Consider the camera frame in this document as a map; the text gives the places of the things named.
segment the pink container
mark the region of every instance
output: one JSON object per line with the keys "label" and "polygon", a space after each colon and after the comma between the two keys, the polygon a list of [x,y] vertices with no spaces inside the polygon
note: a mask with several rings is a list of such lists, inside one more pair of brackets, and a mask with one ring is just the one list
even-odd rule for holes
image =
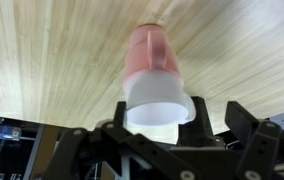
{"label": "pink container", "polygon": [[130,49],[125,61],[124,87],[137,73],[152,70],[173,73],[183,84],[174,52],[170,48],[164,30],[157,25],[144,25],[131,35]]}
{"label": "pink container", "polygon": [[137,28],[131,35],[125,62],[128,124],[163,126],[193,120],[195,107],[182,86],[164,30],[156,25]]}

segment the black equipment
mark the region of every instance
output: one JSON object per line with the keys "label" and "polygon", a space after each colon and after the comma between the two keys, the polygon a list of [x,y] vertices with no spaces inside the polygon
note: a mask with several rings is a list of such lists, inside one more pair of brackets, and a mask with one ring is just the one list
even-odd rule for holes
{"label": "black equipment", "polygon": [[[228,102],[225,122],[230,132],[214,136],[204,100],[192,99],[196,119],[179,125],[176,145],[127,131],[125,102],[119,102],[113,121],[94,131],[74,128],[63,135],[43,179],[84,179],[99,162],[124,180],[284,179],[283,168],[279,170],[284,167],[280,126],[260,122],[237,102]],[[226,142],[231,136],[235,141]]]}

